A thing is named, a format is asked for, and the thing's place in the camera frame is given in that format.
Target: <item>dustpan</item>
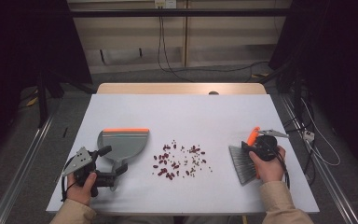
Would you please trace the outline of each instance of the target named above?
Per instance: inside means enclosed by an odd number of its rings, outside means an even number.
[[[105,158],[113,161],[112,172],[123,165],[124,160],[139,154],[147,143],[148,129],[103,129],[99,136],[98,148],[111,146],[112,151],[104,155]]]

